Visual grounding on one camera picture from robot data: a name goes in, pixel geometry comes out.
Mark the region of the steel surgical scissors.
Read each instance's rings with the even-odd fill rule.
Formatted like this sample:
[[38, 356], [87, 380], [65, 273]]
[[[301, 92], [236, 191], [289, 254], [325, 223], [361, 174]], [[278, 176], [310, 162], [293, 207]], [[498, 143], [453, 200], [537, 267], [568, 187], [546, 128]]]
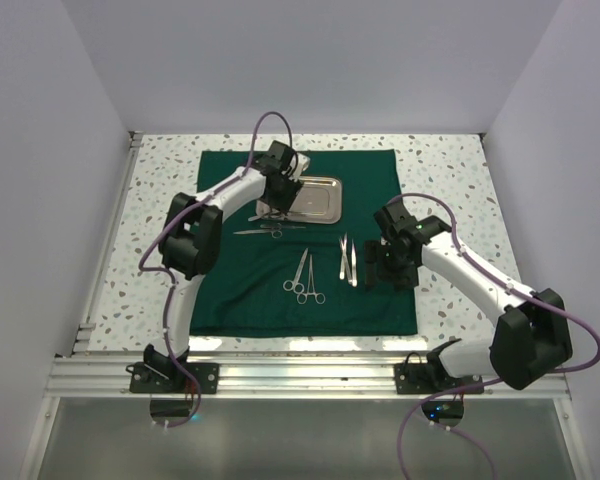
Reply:
[[291, 279], [283, 282], [283, 290], [286, 292], [293, 292], [295, 294], [301, 294], [304, 292], [304, 285], [301, 283], [301, 277], [304, 270], [305, 262], [308, 256], [308, 249], [305, 249], [302, 253], [298, 265], [296, 267], [294, 276]]

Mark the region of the steel tweezers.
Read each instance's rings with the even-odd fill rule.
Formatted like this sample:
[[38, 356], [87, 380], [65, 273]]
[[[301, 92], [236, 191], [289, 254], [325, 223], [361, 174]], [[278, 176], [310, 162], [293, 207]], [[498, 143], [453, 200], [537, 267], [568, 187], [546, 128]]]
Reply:
[[353, 288], [356, 288], [358, 286], [357, 255], [356, 255], [355, 244], [349, 243], [348, 237], [347, 237], [347, 259], [348, 259], [349, 271], [350, 271], [350, 277], [351, 277], [348, 284], [350, 286], [352, 286]]
[[351, 277], [347, 259], [347, 235], [344, 235], [339, 239], [339, 245], [341, 252], [339, 278], [341, 280], [346, 280], [347, 282], [349, 282]]

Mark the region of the stainless steel instrument tray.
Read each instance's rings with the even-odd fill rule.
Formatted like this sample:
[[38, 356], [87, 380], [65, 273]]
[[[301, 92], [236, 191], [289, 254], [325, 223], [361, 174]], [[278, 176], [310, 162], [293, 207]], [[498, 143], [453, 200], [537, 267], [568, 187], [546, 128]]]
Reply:
[[[284, 222], [332, 225], [342, 217], [343, 185], [340, 179], [326, 176], [301, 176], [302, 188]], [[273, 210], [262, 201], [255, 215]]]

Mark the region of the small steel scissors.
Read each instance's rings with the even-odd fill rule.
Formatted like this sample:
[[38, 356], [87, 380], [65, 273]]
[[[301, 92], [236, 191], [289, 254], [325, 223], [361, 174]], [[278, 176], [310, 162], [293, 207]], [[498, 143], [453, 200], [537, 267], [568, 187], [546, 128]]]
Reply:
[[262, 224], [259, 228], [235, 231], [234, 235], [269, 235], [273, 239], [283, 236], [286, 230], [303, 230], [304, 226], [281, 225], [281, 224]]

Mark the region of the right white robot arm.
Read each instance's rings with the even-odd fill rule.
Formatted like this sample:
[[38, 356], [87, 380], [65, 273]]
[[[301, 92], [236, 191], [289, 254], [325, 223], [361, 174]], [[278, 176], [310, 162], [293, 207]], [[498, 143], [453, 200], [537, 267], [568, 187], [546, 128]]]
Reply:
[[427, 268], [457, 288], [491, 322], [489, 340], [448, 340], [422, 360], [404, 360], [396, 372], [434, 392], [467, 385], [484, 376], [522, 390], [573, 355], [564, 301], [554, 290], [528, 287], [478, 258], [460, 240], [456, 221], [431, 215], [418, 219], [395, 200], [375, 212], [380, 239], [364, 245], [365, 287], [388, 283], [397, 292], [419, 284]]

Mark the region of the steel scalpel handle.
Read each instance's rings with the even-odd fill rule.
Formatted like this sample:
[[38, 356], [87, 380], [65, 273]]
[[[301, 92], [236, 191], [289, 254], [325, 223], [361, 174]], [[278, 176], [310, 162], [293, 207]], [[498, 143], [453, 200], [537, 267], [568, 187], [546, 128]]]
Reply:
[[272, 220], [272, 221], [285, 221], [287, 219], [287, 215], [284, 212], [280, 211], [269, 211], [262, 212], [256, 215], [253, 215], [248, 218], [249, 222], [255, 222], [260, 220]]

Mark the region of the steel forceps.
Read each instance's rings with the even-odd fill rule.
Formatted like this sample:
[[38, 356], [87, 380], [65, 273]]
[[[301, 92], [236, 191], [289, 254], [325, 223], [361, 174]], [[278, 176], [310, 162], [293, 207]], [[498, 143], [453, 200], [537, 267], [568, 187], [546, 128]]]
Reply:
[[307, 285], [301, 293], [296, 295], [296, 300], [298, 304], [303, 305], [306, 304], [310, 298], [318, 305], [323, 305], [326, 302], [325, 295], [316, 290], [312, 255], [309, 256]]

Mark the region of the dark green surgical cloth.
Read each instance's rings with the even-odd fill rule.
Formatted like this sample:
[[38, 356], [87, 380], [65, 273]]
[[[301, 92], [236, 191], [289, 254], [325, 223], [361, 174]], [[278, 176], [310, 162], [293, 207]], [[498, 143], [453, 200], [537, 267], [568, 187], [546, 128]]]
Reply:
[[[307, 175], [341, 180], [341, 219], [332, 225], [286, 230], [273, 239], [234, 235], [259, 227], [259, 222], [248, 221], [255, 215], [254, 202], [233, 214], [223, 223], [219, 258], [200, 286], [191, 334], [246, 338], [416, 334], [413, 291], [397, 292], [386, 283], [366, 291], [363, 285], [353, 288], [339, 279], [339, 239], [344, 235], [355, 244], [357, 275], [364, 276], [364, 242], [380, 237], [373, 215], [400, 192], [395, 153], [322, 151], [308, 156]], [[323, 305], [312, 298], [300, 305], [297, 294], [283, 290], [305, 249], [301, 283], [305, 289], [312, 255], [316, 290], [326, 297]]]

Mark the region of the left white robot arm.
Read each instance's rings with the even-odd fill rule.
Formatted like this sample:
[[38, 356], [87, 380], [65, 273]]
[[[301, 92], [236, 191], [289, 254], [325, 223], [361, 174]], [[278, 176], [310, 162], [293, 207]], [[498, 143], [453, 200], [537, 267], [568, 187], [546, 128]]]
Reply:
[[286, 212], [302, 187], [308, 156], [279, 141], [263, 154], [250, 153], [247, 164], [194, 195], [177, 194], [163, 230], [141, 256], [139, 270], [169, 276], [161, 338], [143, 353], [152, 379], [165, 392], [181, 390], [194, 376], [185, 366], [192, 313], [205, 276], [221, 250], [223, 223], [252, 201]]

